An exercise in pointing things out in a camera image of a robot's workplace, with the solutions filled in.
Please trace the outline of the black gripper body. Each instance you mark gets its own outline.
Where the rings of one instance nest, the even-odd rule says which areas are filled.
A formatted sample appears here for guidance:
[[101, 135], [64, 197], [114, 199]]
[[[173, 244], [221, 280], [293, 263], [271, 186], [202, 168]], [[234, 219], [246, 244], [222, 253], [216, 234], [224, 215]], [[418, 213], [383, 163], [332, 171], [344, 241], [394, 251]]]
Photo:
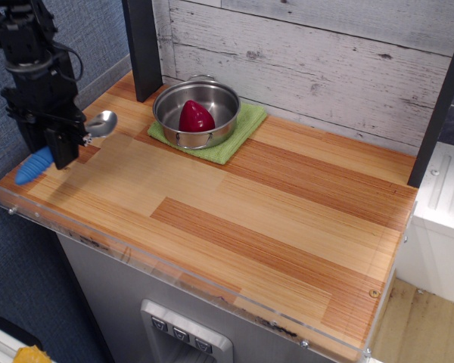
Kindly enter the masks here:
[[46, 51], [44, 60], [28, 64], [5, 63], [15, 86], [3, 88], [7, 114], [18, 122], [36, 117], [46, 129], [68, 134], [74, 143], [86, 144], [85, 115], [75, 105], [77, 81], [68, 51]]

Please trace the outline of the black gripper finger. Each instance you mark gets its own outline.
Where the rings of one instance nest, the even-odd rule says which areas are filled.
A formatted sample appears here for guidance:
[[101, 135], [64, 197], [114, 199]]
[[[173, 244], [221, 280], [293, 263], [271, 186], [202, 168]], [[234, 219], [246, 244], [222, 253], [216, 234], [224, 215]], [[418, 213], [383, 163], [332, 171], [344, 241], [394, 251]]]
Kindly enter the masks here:
[[79, 156], [79, 146], [64, 133], [46, 129], [45, 139], [57, 169], [64, 169]]
[[27, 147], [32, 154], [47, 145], [44, 129], [36, 117], [32, 116], [31, 118], [20, 119], [17, 122], [17, 125]]

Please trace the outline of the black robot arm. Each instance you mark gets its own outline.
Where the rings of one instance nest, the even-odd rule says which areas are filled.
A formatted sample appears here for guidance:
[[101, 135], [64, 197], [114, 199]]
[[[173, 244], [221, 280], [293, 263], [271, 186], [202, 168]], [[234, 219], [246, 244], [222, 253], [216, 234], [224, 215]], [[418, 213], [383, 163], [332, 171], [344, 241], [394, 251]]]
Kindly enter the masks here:
[[33, 153], [48, 147], [63, 169], [89, 141], [86, 117], [76, 106], [73, 49], [54, 40], [54, 16], [41, 1], [0, 1], [0, 49], [14, 87], [3, 88], [6, 111]]

